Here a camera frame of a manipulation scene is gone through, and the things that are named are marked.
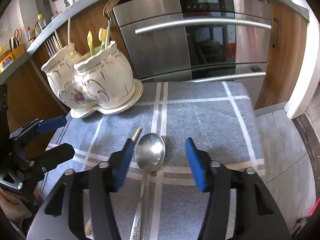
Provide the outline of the gold fork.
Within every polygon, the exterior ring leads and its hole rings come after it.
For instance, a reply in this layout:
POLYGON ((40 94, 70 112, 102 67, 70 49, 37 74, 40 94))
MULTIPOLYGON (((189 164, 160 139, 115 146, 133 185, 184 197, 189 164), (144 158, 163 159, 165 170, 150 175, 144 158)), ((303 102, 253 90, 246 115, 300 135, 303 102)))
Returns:
POLYGON ((103 8, 103 16, 107 18, 107 32, 105 37, 105 49, 109 46, 109 40, 110 40, 110 31, 111 31, 111 12, 113 8, 120 2, 120 0, 109 0, 104 8, 103 8))

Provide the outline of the wooden cabinet door left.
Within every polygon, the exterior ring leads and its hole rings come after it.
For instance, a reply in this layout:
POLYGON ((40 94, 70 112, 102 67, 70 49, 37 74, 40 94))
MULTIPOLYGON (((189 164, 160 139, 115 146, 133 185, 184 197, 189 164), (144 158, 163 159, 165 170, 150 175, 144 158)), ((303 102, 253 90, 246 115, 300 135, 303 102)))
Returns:
POLYGON ((47 57, 44 45, 40 45, 35 53, 24 53, 1 73, 1 83, 8 87, 9 132, 34 119, 47 120, 67 114, 70 107, 55 95, 52 80, 41 68, 48 63, 49 72, 56 79, 65 68, 72 69, 76 60, 88 51, 87 32, 91 30, 97 34, 96 28, 105 24, 103 9, 109 1, 102 0, 78 13, 71 21, 71 44, 53 57, 47 57))

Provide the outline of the wooden cabinet door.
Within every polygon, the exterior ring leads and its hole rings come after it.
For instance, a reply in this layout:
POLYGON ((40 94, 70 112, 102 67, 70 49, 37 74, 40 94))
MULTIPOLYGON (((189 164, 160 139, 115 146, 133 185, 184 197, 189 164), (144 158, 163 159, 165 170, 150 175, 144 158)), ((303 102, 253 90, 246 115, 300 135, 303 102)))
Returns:
POLYGON ((8 87, 9 132, 34 119, 47 120, 67 114, 70 107, 55 95, 52 80, 41 68, 48 63, 49 72, 56 79, 65 68, 72 69, 76 60, 88 51, 87 32, 91 30, 97 34, 96 28, 105 24, 103 9, 109 1, 102 0, 78 13, 71 21, 71 44, 53 57, 47 57, 44 45, 40 45, 35 53, 24 53, 1 73, 1 83, 8 87))
POLYGON ((268 0, 268 4, 271 6, 271 41, 266 76, 255 109, 289 100, 305 53, 308 21, 277 0, 268 0))

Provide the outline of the gold chopstick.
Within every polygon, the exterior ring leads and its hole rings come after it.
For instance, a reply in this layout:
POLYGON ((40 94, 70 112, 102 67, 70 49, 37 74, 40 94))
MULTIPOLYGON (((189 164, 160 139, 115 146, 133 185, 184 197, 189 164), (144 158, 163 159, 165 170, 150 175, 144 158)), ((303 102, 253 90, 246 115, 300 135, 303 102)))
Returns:
POLYGON ((142 129, 141 129, 140 127, 135 131, 133 137, 131 138, 131 140, 132 140, 133 142, 136 142, 136 141, 137 141, 137 139, 139 138, 139 135, 140 135, 141 131, 142 131, 142 129))

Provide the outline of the large silver spoon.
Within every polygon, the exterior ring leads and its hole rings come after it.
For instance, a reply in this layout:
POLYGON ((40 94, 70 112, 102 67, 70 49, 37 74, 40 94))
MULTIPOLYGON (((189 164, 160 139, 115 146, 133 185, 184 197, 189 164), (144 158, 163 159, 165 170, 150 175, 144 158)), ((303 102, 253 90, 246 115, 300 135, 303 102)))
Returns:
POLYGON ((143 176, 130 239, 140 239, 142 234, 143 199, 147 178, 151 172, 161 166, 165 158, 165 143, 162 137, 156 133, 148 133, 142 136, 136 147, 135 158, 138 167, 143 172, 143 176))

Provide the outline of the yellow knife block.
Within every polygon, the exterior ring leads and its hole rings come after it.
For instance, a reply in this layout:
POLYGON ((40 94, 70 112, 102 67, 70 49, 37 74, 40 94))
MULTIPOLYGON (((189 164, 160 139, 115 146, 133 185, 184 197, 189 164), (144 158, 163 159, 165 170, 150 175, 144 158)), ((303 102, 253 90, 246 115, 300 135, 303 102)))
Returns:
POLYGON ((22 56, 25 53, 25 46, 24 44, 20 44, 15 49, 12 50, 12 56, 14 60, 16 61, 20 56, 22 56))

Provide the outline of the red label sauce bottle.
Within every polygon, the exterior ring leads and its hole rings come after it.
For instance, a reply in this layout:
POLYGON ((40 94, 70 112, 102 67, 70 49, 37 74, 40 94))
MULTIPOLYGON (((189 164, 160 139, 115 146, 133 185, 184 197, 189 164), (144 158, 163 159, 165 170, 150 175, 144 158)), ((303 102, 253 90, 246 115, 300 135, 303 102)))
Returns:
POLYGON ((35 40, 35 35, 32 33, 30 27, 26 27, 27 35, 28 35, 28 41, 29 43, 33 43, 35 40))

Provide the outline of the yellow tulip utensil left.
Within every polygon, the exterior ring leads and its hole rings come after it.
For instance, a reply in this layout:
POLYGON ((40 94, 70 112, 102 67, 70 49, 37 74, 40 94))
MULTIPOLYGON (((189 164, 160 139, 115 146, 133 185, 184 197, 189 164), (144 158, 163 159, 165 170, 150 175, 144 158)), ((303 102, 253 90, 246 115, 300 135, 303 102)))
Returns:
POLYGON ((91 56, 93 56, 95 54, 95 51, 94 51, 93 36, 92 36, 92 32, 91 31, 89 31, 88 34, 87 34, 87 44, 88 44, 88 47, 89 47, 90 54, 91 54, 91 56))

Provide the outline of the yellow tulip utensil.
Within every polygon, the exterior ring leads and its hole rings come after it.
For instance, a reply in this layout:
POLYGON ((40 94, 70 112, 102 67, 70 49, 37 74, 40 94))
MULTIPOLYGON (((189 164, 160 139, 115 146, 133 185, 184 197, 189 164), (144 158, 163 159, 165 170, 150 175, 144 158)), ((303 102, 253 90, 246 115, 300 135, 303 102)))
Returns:
POLYGON ((105 42, 106 42, 106 35, 107 35, 107 29, 105 28, 100 28, 98 38, 101 43, 100 45, 100 50, 105 49, 105 42))
POLYGON ((87 34, 87 44, 88 44, 88 47, 89 47, 90 54, 91 54, 91 56, 93 56, 95 54, 95 51, 94 51, 93 36, 92 36, 92 32, 91 31, 89 31, 88 34, 87 34))

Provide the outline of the clear oil bottle yellow cap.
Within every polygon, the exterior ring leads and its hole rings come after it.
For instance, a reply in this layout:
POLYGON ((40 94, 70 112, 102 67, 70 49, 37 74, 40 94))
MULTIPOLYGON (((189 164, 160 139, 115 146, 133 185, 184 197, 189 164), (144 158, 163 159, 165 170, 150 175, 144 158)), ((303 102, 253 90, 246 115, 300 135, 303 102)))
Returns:
POLYGON ((38 14, 37 18, 39 20, 39 26, 40 26, 41 30, 43 31, 45 29, 45 27, 47 26, 46 19, 42 16, 42 14, 38 14))

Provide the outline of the red plastic bag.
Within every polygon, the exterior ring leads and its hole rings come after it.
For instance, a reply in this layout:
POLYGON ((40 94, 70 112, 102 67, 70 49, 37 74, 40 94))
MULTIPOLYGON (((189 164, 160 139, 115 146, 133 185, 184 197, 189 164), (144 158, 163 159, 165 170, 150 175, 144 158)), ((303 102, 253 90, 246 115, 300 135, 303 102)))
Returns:
POLYGON ((316 211, 316 209, 319 206, 319 204, 320 204, 320 199, 317 199, 315 204, 314 204, 314 206, 313 206, 313 208, 312 208, 312 210, 309 213, 310 216, 314 214, 314 212, 316 211))

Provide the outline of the yellow tulip utensil right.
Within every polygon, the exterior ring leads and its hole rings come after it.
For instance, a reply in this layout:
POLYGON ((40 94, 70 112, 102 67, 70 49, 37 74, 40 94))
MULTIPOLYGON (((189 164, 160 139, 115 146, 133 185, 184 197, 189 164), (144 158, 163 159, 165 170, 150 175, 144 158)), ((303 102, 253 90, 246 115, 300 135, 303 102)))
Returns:
POLYGON ((105 49, 105 42, 106 42, 106 35, 107 35, 107 29, 105 28, 100 28, 98 38, 101 43, 100 45, 100 50, 105 49))

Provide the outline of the silver fork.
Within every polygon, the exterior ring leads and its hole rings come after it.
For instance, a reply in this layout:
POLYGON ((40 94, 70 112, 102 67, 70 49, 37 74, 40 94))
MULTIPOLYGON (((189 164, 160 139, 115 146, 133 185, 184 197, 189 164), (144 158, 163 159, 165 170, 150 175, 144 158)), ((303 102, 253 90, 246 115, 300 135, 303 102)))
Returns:
POLYGON ((106 39, 105 39, 105 49, 108 48, 109 46, 109 42, 110 42, 110 31, 111 31, 111 18, 109 16, 109 14, 107 14, 107 33, 106 33, 106 39))

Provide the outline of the stainless steel built-in oven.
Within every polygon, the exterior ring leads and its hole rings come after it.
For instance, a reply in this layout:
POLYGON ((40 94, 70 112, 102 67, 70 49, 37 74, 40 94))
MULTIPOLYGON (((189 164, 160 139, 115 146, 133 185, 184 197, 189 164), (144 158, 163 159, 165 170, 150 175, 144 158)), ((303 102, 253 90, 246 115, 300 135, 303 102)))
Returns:
POLYGON ((267 62, 271 8, 259 0, 131 0, 113 13, 141 80, 267 62))

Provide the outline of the wooden cabinet door right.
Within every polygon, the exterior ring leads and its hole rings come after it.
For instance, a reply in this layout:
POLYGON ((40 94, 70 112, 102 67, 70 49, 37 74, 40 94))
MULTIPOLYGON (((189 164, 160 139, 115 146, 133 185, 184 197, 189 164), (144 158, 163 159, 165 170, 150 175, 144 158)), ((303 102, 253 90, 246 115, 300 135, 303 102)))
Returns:
POLYGON ((268 4, 271 6, 271 41, 266 76, 255 109, 289 100, 305 53, 308 21, 277 0, 268 0, 268 4))

